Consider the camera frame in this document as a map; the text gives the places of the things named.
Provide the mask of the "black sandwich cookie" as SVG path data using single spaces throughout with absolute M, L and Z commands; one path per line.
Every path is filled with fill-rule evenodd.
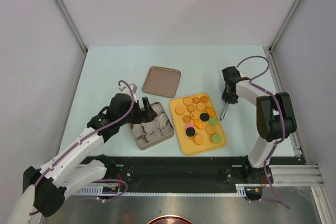
M 201 113 L 200 114 L 200 117 L 199 119 L 202 121 L 202 122 L 207 122 L 209 120 L 209 114 L 208 113 Z
M 188 127 L 186 130 L 185 130 L 185 134 L 188 136 L 188 137 L 193 137 L 195 134 L 196 134 L 196 131 L 193 127 Z

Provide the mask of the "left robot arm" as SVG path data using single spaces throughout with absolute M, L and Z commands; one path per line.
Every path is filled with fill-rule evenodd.
M 71 146 L 40 168 L 27 168 L 23 175 L 23 194 L 8 222 L 28 223 L 34 209 L 50 217 L 77 190 L 92 182 L 112 181 L 117 173 L 116 163 L 105 155 L 94 157 L 81 168 L 77 166 L 92 151 L 117 134 L 123 125 L 152 122 L 157 113 L 147 97 L 143 97 L 142 101 L 144 107 L 140 108 L 132 91 L 116 94 L 110 105 L 88 122 Z

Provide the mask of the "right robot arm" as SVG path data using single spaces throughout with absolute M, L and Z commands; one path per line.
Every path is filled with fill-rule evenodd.
M 243 98 L 253 104 L 259 134 L 241 167 L 226 169 L 227 182 L 257 184 L 271 179 L 269 162 L 275 149 L 297 130 L 290 95 L 286 92 L 274 94 L 260 87 L 234 66 L 223 69 L 222 74 L 225 81 L 222 100 L 230 105 Z

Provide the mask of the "rose gold cookie tin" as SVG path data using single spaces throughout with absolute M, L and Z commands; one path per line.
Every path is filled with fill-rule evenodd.
M 151 104 L 157 117 L 149 123 L 130 124 L 131 133 L 139 150 L 144 151 L 174 136 L 173 124 L 160 102 Z

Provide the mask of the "metal tongs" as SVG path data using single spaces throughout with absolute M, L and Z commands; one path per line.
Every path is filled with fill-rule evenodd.
M 228 106 L 229 106 L 229 103 L 224 104 L 224 108 L 223 108 L 223 110 L 221 112 L 221 115 L 220 115 L 220 118 L 219 118 L 220 121 L 222 121 L 224 119 L 224 117 L 226 115 L 226 112 L 227 112 L 227 109 L 228 109 Z

